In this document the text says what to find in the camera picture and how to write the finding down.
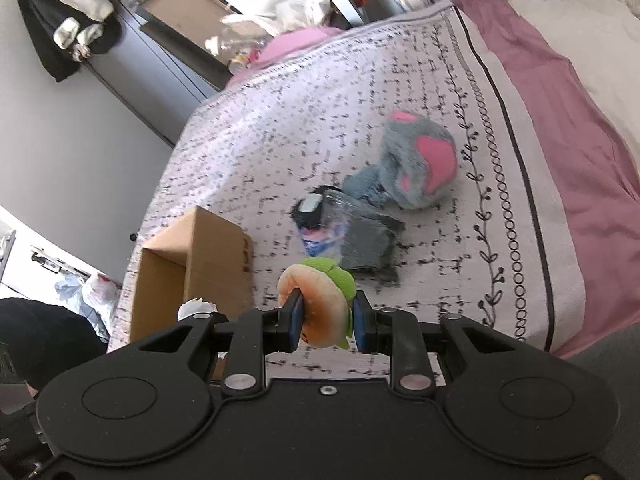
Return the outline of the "burger plush toy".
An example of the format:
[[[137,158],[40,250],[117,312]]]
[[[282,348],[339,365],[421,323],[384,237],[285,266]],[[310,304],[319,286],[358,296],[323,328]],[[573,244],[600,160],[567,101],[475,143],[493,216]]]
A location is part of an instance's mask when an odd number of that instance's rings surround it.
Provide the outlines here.
[[[294,289],[302,293],[304,300],[302,341],[314,348],[348,350],[348,338],[352,336],[352,303],[357,293],[352,274],[331,258],[308,257],[292,264],[280,275],[281,307]]]

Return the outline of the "grey cloth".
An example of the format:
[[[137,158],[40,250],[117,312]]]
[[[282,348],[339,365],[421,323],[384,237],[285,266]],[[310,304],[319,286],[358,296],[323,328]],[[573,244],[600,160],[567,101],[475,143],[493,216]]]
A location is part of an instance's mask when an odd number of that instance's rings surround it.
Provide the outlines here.
[[[328,240],[322,256],[359,275],[372,275],[381,286],[397,286],[394,252],[405,223],[342,192],[324,196],[321,224]]]

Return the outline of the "blue fluffy cloth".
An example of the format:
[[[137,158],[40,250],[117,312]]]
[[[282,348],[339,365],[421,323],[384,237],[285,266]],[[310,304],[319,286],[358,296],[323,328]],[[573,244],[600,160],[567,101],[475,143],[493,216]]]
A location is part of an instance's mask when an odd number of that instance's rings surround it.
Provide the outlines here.
[[[393,199],[393,173],[383,165],[365,166],[356,174],[347,176],[342,191],[356,200],[382,208]]]

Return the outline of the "grey pink plush ball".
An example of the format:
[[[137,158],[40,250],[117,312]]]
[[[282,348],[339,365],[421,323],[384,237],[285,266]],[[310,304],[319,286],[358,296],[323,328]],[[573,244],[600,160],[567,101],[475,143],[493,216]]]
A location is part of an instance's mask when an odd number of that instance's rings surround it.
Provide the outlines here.
[[[457,145],[446,128],[409,112],[395,112],[385,127],[378,176],[404,209],[431,206],[458,173]]]

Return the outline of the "open cardboard box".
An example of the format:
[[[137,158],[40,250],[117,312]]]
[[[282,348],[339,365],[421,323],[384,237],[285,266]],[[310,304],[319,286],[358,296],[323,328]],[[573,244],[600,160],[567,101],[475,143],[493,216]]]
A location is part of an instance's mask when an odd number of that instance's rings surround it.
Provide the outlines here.
[[[253,307],[252,239],[202,207],[190,209],[142,246],[129,340],[171,326],[179,308],[198,298],[232,321]]]

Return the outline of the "patterned white bed cover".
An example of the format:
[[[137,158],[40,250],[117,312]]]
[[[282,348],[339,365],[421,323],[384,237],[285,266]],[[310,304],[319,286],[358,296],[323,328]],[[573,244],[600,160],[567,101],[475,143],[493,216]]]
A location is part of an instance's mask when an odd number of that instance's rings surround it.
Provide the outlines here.
[[[304,256],[290,212],[319,185],[378,160],[396,110],[444,126],[458,149],[448,194],[405,223],[399,282],[361,282],[373,307],[426,322],[456,312],[556,351],[584,324],[586,291],[564,206],[518,90],[451,3],[343,32],[224,90],[184,127],[139,236],[200,206],[254,243],[254,301]]]

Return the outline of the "white plastic bag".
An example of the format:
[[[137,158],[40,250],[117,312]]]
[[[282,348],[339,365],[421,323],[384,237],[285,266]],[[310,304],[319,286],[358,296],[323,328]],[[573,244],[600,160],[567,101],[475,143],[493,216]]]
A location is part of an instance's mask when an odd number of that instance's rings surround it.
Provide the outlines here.
[[[119,284],[102,273],[95,273],[82,285],[81,292],[82,299],[99,313],[103,322],[110,322],[119,302]]]

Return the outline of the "grey wardrobe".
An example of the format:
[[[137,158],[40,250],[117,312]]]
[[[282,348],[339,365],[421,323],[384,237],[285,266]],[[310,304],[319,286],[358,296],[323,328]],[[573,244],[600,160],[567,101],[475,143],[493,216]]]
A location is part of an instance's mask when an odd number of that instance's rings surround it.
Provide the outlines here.
[[[139,1],[115,0],[122,41],[93,58],[90,70],[173,146],[193,111],[217,90],[142,30],[145,20],[136,13]]]

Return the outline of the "white pillow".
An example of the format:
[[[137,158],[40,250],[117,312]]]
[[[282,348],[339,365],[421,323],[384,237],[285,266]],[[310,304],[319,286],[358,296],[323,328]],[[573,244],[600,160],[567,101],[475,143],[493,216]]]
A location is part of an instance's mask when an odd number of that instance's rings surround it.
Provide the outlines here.
[[[506,0],[568,58],[593,102],[639,161],[639,17],[623,0]]]

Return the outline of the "hanging dark clothes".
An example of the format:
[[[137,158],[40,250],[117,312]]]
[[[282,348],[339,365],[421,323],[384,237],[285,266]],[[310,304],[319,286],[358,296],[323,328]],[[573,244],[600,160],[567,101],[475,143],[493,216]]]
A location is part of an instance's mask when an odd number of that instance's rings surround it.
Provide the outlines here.
[[[122,41],[116,0],[17,0],[36,55],[57,82]]]

